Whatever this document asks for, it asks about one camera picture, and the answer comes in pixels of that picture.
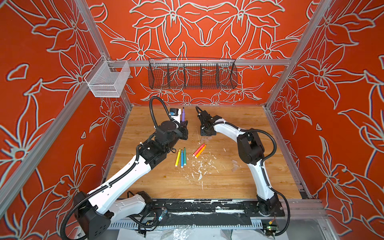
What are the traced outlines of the green marker pen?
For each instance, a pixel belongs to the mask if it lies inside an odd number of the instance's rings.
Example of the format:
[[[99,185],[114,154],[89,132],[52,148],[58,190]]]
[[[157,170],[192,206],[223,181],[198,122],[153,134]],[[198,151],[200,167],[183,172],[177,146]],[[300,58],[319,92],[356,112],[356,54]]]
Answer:
[[[184,167],[185,165],[187,165],[187,150],[184,147],[184,150],[183,150],[183,164],[182,164],[182,166]]]

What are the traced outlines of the purple marker pen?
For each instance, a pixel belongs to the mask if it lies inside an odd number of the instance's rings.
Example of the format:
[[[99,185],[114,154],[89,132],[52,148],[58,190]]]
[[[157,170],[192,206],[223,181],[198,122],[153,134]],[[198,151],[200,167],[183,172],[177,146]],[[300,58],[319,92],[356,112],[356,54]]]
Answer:
[[[182,121],[182,122],[185,122],[185,121],[186,121],[186,112],[185,112],[185,108],[182,108],[181,121]]]

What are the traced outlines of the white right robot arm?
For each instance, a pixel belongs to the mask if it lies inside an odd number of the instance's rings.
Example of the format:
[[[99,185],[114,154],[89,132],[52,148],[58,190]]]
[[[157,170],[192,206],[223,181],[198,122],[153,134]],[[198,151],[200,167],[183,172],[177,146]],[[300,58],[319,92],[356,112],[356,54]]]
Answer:
[[[257,188],[258,209],[261,215],[269,216],[278,205],[279,198],[273,190],[265,167],[265,161],[277,151],[277,143],[269,133],[257,129],[242,129],[227,122],[220,116],[211,116],[207,111],[196,107],[201,122],[201,135],[214,136],[221,133],[234,140],[238,146],[240,159],[248,165]],[[263,134],[270,138],[273,150],[265,156],[265,148],[259,137]]]

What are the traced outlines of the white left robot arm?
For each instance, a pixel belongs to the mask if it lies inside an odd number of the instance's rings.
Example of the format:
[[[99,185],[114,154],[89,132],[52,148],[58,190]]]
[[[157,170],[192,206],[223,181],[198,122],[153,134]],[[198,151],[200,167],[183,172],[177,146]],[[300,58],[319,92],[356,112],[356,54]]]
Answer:
[[[136,146],[136,154],[115,175],[96,189],[79,192],[65,220],[75,216],[84,232],[83,240],[95,240],[112,222],[140,214],[152,201],[144,192],[119,200],[133,183],[166,159],[178,140],[188,139],[188,121],[165,121],[147,140]]]

